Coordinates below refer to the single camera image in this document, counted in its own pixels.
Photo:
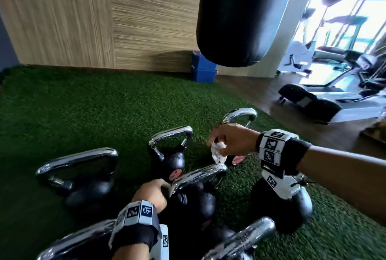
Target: blue box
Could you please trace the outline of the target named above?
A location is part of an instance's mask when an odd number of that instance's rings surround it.
[[[193,51],[192,68],[194,70],[204,70],[215,72],[217,64],[208,61],[200,51]]]
[[[206,70],[192,70],[193,80],[195,82],[215,82],[215,77],[217,74],[217,70],[214,71],[206,71]]]

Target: crumpled paper towel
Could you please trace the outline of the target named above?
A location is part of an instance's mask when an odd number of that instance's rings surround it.
[[[210,151],[212,152],[212,157],[215,163],[225,163],[225,160],[227,160],[226,156],[222,156],[219,151],[220,149],[226,148],[227,146],[224,144],[224,142],[212,142],[212,146],[210,147]]]

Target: forearm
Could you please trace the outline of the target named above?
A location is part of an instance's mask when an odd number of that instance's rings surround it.
[[[112,260],[149,260],[149,246],[135,244],[121,247],[114,254]]]
[[[311,146],[297,170],[386,226],[386,162]]]

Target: wooden floor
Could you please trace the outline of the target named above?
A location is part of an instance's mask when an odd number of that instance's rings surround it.
[[[216,77],[217,82],[230,88],[315,145],[386,159],[386,145],[359,136],[359,132],[371,125],[375,119],[321,125],[304,116],[291,102],[279,104],[278,90],[284,84],[299,83],[301,80],[299,74],[293,73],[284,73],[272,79],[224,75]]]

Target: person's left hand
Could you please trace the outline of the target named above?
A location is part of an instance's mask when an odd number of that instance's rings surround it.
[[[135,193],[131,202],[149,201],[151,204],[154,204],[157,213],[160,213],[167,206],[167,200],[161,192],[161,187],[170,188],[170,185],[163,179],[155,179],[145,183]]]

